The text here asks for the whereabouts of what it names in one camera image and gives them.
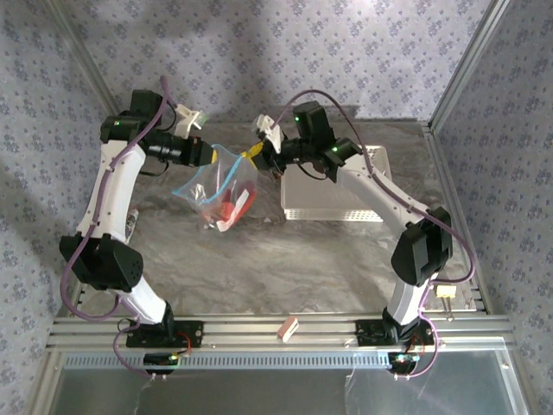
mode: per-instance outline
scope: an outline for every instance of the aluminum frame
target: aluminum frame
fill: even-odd
[[[478,28],[474,32],[473,38],[468,43],[465,54],[461,57],[457,69],[430,118],[429,125],[433,134],[440,131],[449,113],[453,110],[480,58],[492,40],[495,29],[498,27],[501,17],[505,14],[510,2],[511,0],[492,0],[490,2]]]
[[[446,206],[448,207],[449,213],[451,214],[453,226],[457,229],[457,232],[459,232],[474,252],[475,248],[473,238],[468,231],[467,221],[465,220],[465,215],[462,211],[459,196],[457,195],[457,192],[455,192],[455,185],[449,172],[449,167],[443,153],[442,145],[435,139],[434,134],[430,132],[430,128],[427,124],[423,123],[422,127],[430,158],[435,165],[436,178],[440,182],[443,198]],[[468,267],[469,259],[466,252],[463,252],[463,257],[465,258],[465,264]],[[490,298],[478,259],[476,259],[476,273],[474,274],[474,278],[470,281],[470,284],[471,290],[473,291],[473,295],[475,297],[474,302],[477,310],[483,310],[487,313],[493,314],[492,300]]]
[[[513,364],[510,349],[514,346],[511,324],[507,316],[489,316],[483,312],[457,312],[454,320],[448,321],[442,313],[428,313],[441,337],[441,353],[494,350],[498,356],[505,387],[509,393],[513,411],[517,414],[533,413],[529,401],[520,387],[517,367]],[[287,316],[200,315],[179,317],[177,320],[202,320],[204,341],[194,354],[220,354],[225,352],[328,352],[343,354],[346,351],[401,351],[398,346],[357,346],[355,320],[380,318],[378,315],[357,314],[304,314],[299,315],[300,328],[288,343],[276,337],[280,324]],[[117,318],[105,322],[90,323],[72,317],[59,317],[54,321],[48,338],[40,371],[31,393],[26,413],[48,413],[53,404],[56,388],[68,354],[111,352],[114,335],[117,333]],[[427,352],[434,347],[426,347]],[[124,338],[120,350],[146,353],[145,349],[128,349]]]
[[[60,31],[61,37],[79,64],[100,104],[108,114],[119,114],[117,101],[80,37],[79,31],[73,24],[71,12],[67,9],[67,6],[62,0],[42,0],[41,2],[52,17],[55,27]]]

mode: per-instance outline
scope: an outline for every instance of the robotic arm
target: robotic arm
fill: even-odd
[[[153,118],[161,98],[153,92],[134,91],[130,110],[108,117],[102,124],[100,171],[89,206],[77,233],[64,236],[60,242],[60,251],[66,260],[73,256],[92,222],[105,169],[110,168],[111,159]],[[173,312],[144,279],[143,258],[124,243],[124,226],[134,183],[146,156],[194,167],[216,159],[210,145],[198,137],[188,136],[190,125],[186,123],[199,127],[199,114],[182,107],[187,112],[184,113],[181,105],[177,108],[184,117],[177,125],[180,136],[153,129],[112,171],[105,186],[99,220],[73,266],[82,283],[119,295],[130,312],[140,319],[138,334],[161,347],[175,337]],[[401,198],[410,201],[412,207],[447,224],[450,224],[449,214],[441,207],[430,211],[376,170],[370,174],[364,169],[348,168],[346,160],[360,156],[361,148],[348,138],[334,137],[326,113],[316,101],[295,107],[294,115],[300,137],[288,139],[277,125],[273,125],[271,118],[262,115],[254,123],[261,143],[243,155],[250,158],[258,169],[271,170],[275,174],[282,174],[288,164],[312,163],[328,179],[366,201],[384,220],[398,238],[391,258],[398,280],[392,299],[383,312],[385,335],[391,343],[405,342],[419,323],[418,306],[427,284],[452,255],[452,240],[451,235],[441,228],[398,204],[378,185],[375,175]]]

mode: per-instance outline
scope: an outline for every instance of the ziplock bag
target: ziplock bag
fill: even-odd
[[[250,160],[215,144],[217,159],[202,166],[184,186],[175,190],[211,227],[227,231],[256,197],[257,169]]]

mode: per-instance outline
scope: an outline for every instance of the metal corner post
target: metal corner post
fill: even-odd
[[[79,64],[82,73],[90,83],[92,91],[97,95],[100,104],[108,114],[119,114],[117,101],[88,52],[79,31],[71,21],[71,13],[69,13],[66,5],[61,0],[42,0],[42,3],[52,17],[74,59]]]
[[[443,154],[442,146],[440,142],[435,139],[434,134],[429,130],[428,126],[423,126],[424,136],[426,138],[426,143],[428,145],[430,157],[435,164],[435,171],[437,179],[442,185],[444,192],[444,199],[451,213],[454,225],[457,227],[461,236],[468,242],[471,249],[474,251],[474,243],[470,232],[468,231],[467,221],[465,220],[465,215],[462,211],[461,202],[455,191],[455,185],[453,183],[453,178],[449,173],[449,167],[447,165],[445,155]],[[468,256],[464,253],[465,260],[468,261]],[[488,314],[493,314],[493,305],[490,298],[490,295],[487,290],[486,280],[483,276],[482,270],[480,268],[480,262],[476,263],[476,274],[474,276],[478,290],[480,291],[481,301],[484,305],[484,310]]]
[[[510,2],[511,0],[492,0],[486,9],[473,38],[468,43],[465,54],[462,56],[448,87],[430,118],[429,127],[433,134],[440,131],[449,113],[453,110],[486,47],[492,40],[495,29],[498,27],[501,17],[505,14]]]

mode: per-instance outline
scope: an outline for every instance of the marble surface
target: marble surface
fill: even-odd
[[[385,146],[394,182],[419,201],[442,203],[423,132],[415,123],[356,123],[366,144]],[[284,130],[293,137],[293,129]],[[352,137],[334,123],[337,137]],[[210,124],[201,136],[240,152],[255,143],[249,124]],[[158,162],[147,162],[161,171]],[[378,312],[393,292],[390,258],[395,239],[384,223],[286,221],[280,185],[260,174],[257,199],[229,232],[203,230],[199,216],[171,194],[195,170],[172,166],[165,175],[140,176],[131,205],[140,216],[130,245],[144,257],[144,275],[176,315],[203,313]],[[442,275],[458,278],[466,266],[458,246]],[[106,293],[84,298],[83,310],[112,304]],[[467,286],[454,309],[474,306]],[[428,307],[441,310],[430,298]]]

